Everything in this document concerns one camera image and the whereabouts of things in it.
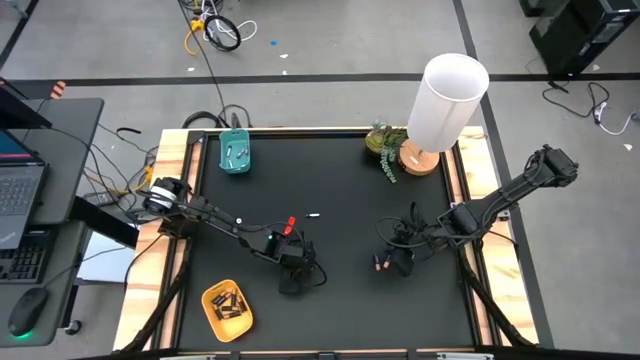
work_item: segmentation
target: laptop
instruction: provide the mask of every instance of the laptop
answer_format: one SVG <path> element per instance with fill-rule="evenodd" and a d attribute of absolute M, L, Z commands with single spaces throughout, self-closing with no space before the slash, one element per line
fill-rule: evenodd
<path fill-rule="evenodd" d="M 16 249 L 48 166 L 7 131 L 0 131 L 0 250 Z"/>

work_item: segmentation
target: wooden lamp base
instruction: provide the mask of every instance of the wooden lamp base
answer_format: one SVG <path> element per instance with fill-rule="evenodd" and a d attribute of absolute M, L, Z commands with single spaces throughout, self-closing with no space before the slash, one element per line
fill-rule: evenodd
<path fill-rule="evenodd" d="M 429 175 L 440 162 L 440 154 L 422 151 L 411 140 L 405 140 L 400 147 L 400 161 L 412 175 Z"/>

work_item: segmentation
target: red clip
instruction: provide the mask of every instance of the red clip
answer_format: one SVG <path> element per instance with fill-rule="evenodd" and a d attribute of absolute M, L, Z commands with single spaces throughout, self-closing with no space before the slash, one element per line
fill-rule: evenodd
<path fill-rule="evenodd" d="M 289 225 L 284 228 L 284 234 L 289 236 L 289 234 L 291 234 L 291 231 L 293 230 L 292 226 L 296 224 L 296 218 L 294 218 L 293 216 L 289 216 L 289 221 L 287 223 Z"/>

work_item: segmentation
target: potted plant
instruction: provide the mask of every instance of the potted plant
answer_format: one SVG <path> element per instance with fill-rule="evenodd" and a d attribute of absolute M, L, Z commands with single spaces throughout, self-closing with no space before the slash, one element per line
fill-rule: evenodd
<path fill-rule="evenodd" d="M 393 128 L 380 120 L 372 124 L 373 129 L 364 139 L 369 153 L 380 156 L 380 166 L 392 183 L 396 178 L 391 171 L 391 163 L 396 161 L 398 149 L 407 139 L 407 131 L 404 128 Z"/>

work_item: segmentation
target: teal container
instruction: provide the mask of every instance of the teal container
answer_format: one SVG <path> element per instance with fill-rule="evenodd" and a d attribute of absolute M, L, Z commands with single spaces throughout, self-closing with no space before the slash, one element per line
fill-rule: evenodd
<path fill-rule="evenodd" d="M 220 133 L 220 168 L 227 174 L 240 174 L 251 168 L 249 132 L 232 129 Z"/>

